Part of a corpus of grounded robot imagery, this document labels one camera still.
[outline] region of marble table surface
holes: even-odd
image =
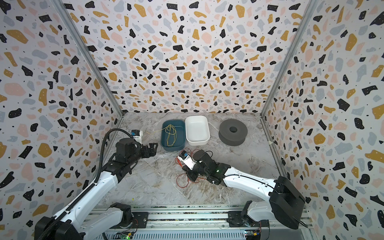
[[[260,198],[243,190],[213,185],[206,180],[199,183],[189,183],[186,188],[176,184],[176,178],[184,171],[175,163],[179,152],[167,152],[160,146],[162,124],[170,119],[182,119],[201,115],[198,113],[127,113],[121,128],[130,132],[140,129],[144,132],[144,145],[158,142],[159,147],[154,157],[140,159],[132,175],[127,174],[124,179],[111,189],[99,202],[99,205],[111,205],[115,202],[131,205],[243,205],[248,200],[262,201]],[[185,147],[212,151],[216,162],[229,164],[240,171],[259,177],[277,179],[279,176],[268,141],[261,126],[260,116],[253,113],[220,113],[203,114],[208,119],[210,139],[206,145]],[[243,144],[236,147],[225,145],[218,137],[220,123],[226,119],[242,121],[248,128],[248,135]],[[118,132],[106,159],[116,151],[115,144],[119,139],[127,137]],[[180,186],[187,184],[186,175],[178,179]]]

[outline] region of dark blue container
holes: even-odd
[[[167,138],[168,138],[168,133],[166,133],[166,130],[163,129],[169,124],[172,124],[175,126],[176,129],[176,142],[173,144],[172,147],[168,147],[167,145]],[[174,151],[181,151],[184,149],[185,146],[185,122],[180,119],[173,119],[173,120],[168,120],[163,123],[163,126],[161,127],[163,129],[161,131],[161,140],[160,144],[163,146],[165,151],[168,152],[174,152]],[[168,143],[172,144],[174,141],[175,135],[170,135],[168,139]]]

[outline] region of yellow cord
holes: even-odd
[[[161,131],[161,130],[166,130],[166,133],[168,133],[168,137],[167,137],[167,146],[168,147],[172,147],[173,146],[173,144],[175,144],[175,142],[176,142],[176,137],[177,137],[177,134],[176,134],[176,128],[175,128],[175,126],[173,126],[172,124],[169,124],[168,126],[166,126],[165,128],[163,128],[163,129],[160,129],[160,130],[156,130],[156,131],[154,131],[153,133],[149,133],[149,132],[147,132],[147,131],[145,131],[146,133],[148,133],[148,134],[155,134],[155,132],[158,132],[158,131]],[[173,143],[172,144],[169,144],[168,143],[168,141],[169,141],[169,137],[171,136],[171,135],[174,135],[174,139],[173,139]]]

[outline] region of terrazzo patterned wall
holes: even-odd
[[[304,0],[65,0],[125,112],[260,112]]]
[[[117,115],[49,1],[0,0],[0,238],[87,186]]]
[[[384,239],[383,1],[319,1],[265,119],[319,239]]]

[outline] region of white container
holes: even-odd
[[[191,146],[200,146],[208,143],[208,120],[204,116],[190,116],[185,120],[185,135]]]

